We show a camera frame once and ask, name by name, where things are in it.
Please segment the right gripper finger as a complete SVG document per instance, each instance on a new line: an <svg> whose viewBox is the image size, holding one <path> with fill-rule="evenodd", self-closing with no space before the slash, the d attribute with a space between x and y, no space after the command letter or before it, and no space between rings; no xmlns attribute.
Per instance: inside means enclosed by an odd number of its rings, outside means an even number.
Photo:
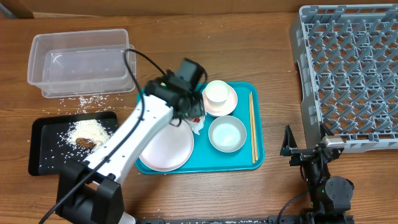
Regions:
<svg viewBox="0 0 398 224"><path fill-rule="evenodd" d="M326 124L320 123L320 135L321 137L333 136L334 134L330 131Z"/></svg>
<svg viewBox="0 0 398 224"><path fill-rule="evenodd" d="M284 140L282 143L282 147L280 150L280 155L281 156L291 156L292 151L297 150L297 144L295 142L294 135L292 133L292 130L289 125L285 127L285 133L284 133Z"/></svg>

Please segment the white cup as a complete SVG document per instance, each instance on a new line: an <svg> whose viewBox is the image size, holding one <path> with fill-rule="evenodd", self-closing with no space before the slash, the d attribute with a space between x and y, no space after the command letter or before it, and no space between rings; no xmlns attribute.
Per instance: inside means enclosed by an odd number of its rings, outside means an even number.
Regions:
<svg viewBox="0 0 398 224"><path fill-rule="evenodd" d="M229 85L221 80L209 82L205 88L205 95L210 105L219 106L229 98Z"/></svg>

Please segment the red snack wrapper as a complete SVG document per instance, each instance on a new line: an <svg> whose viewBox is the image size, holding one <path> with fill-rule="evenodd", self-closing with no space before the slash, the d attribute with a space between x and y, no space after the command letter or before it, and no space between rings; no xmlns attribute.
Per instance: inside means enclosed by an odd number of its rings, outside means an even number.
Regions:
<svg viewBox="0 0 398 224"><path fill-rule="evenodd" d="M199 123L201 121L201 117L187 118L187 121L189 121L191 123Z"/></svg>

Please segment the white napkin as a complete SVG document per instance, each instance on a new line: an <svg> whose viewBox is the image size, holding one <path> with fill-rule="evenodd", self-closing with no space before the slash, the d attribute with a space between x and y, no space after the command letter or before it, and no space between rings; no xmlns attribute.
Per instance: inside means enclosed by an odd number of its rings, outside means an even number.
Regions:
<svg viewBox="0 0 398 224"><path fill-rule="evenodd" d="M201 116L201 121L199 123L191 123L187 120L185 120L185 122L189 125L194 134L199 135L200 130L204 127L205 116Z"/></svg>

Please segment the grey bowl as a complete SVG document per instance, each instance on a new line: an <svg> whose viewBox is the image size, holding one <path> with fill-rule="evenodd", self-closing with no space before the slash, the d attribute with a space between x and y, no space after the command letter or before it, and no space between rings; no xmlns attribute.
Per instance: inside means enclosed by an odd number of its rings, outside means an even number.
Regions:
<svg viewBox="0 0 398 224"><path fill-rule="evenodd" d="M220 116L210 124L208 129L211 145L225 153L240 150L244 146L247 136L245 125L234 116Z"/></svg>

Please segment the large white plate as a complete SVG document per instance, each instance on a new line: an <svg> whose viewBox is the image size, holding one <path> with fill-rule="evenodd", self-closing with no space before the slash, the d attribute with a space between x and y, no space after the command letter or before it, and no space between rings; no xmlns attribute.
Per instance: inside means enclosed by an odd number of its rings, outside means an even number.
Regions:
<svg viewBox="0 0 398 224"><path fill-rule="evenodd" d="M178 124L177 119L157 133L139 156L148 168L169 172L189 160L194 147L193 132L185 121L179 126L175 124Z"/></svg>

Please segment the pile of white rice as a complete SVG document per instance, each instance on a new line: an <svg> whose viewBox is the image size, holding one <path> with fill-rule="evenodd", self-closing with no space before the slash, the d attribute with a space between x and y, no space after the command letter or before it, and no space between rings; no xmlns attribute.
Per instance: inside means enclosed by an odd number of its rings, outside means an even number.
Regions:
<svg viewBox="0 0 398 224"><path fill-rule="evenodd" d="M68 124L66 131L57 134L57 144L59 147L66 146L65 156L85 157L95 152L113 134L111 128L106 128L102 122L96 119L76 121ZM87 138L92 140L96 146L94 149L85 149L75 144L77 138Z"/></svg>

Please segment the brown food scrap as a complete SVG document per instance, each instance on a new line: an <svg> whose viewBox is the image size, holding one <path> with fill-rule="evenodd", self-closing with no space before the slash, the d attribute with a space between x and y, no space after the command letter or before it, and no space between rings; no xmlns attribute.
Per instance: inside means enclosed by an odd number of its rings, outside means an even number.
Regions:
<svg viewBox="0 0 398 224"><path fill-rule="evenodd" d="M75 140L75 144L78 147L83 147L85 149L94 149L96 146L96 144L92 140L87 138L77 138Z"/></svg>

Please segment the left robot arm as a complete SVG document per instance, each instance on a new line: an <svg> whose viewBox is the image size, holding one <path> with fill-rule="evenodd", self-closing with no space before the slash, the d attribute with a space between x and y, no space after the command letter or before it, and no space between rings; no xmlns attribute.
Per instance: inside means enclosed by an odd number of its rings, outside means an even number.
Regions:
<svg viewBox="0 0 398 224"><path fill-rule="evenodd" d="M134 111L99 149L81 162L66 161L54 212L71 223L136 223L124 209L121 187L145 147L173 119L204 114L196 88L206 76L186 58L176 73L148 81Z"/></svg>

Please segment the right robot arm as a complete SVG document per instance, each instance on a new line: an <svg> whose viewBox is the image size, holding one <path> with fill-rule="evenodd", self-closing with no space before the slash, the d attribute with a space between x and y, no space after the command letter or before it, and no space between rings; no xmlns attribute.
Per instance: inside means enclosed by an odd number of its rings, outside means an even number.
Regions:
<svg viewBox="0 0 398 224"><path fill-rule="evenodd" d="M320 129L322 138L314 148L299 149L290 126L285 127L280 155L290 157L290 166L300 167L308 189L281 208L277 223L354 223L353 217L346 215L351 209L354 184L344 177L332 177L328 170L328 163L341 156L345 142L326 125L321 124ZM306 195L310 196L311 208L304 208L293 218L282 216L290 204Z"/></svg>

